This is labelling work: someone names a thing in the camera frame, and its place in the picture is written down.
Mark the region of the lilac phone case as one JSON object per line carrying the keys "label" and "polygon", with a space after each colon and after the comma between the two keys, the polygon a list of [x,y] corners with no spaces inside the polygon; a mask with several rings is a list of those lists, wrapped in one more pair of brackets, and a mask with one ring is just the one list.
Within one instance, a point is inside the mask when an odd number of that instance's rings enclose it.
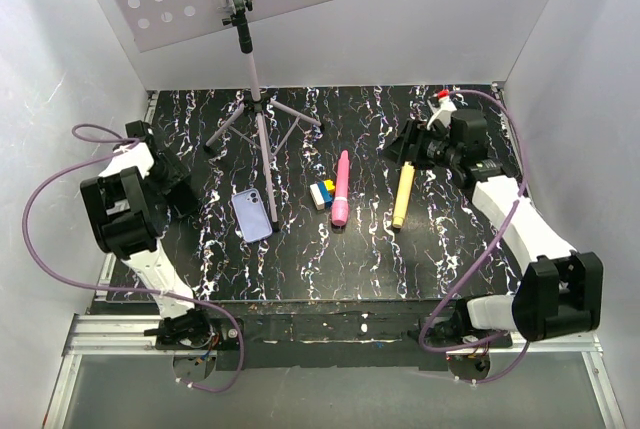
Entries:
{"label": "lilac phone case", "polygon": [[246,243],[254,243],[270,237],[272,225],[259,192],[255,188],[234,194],[231,204]]}

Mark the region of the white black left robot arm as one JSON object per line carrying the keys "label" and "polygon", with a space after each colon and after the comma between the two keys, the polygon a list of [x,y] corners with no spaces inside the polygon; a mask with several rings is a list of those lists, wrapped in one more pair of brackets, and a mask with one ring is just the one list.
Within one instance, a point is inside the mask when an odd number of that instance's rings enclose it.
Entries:
{"label": "white black left robot arm", "polygon": [[153,292],[162,322],[149,335],[160,344],[211,349],[219,331],[191,301],[192,289],[161,243],[171,219],[199,208],[189,170],[149,123],[130,122],[125,130],[133,146],[117,145],[106,169],[80,185],[94,237]]}

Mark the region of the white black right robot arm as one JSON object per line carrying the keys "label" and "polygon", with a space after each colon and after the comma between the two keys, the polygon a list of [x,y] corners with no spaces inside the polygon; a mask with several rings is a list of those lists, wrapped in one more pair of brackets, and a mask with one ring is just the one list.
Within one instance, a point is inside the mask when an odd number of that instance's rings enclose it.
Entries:
{"label": "white black right robot arm", "polygon": [[516,293],[460,299],[429,336],[475,346],[491,331],[517,332],[529,342],[590,332],[601,319],[604,266],[562,239],[489,156],[487,123],[477,109],[443,119],[410,119],[383,150],[403,170],[444,167],[453,183],[497,229],[522,277]]}

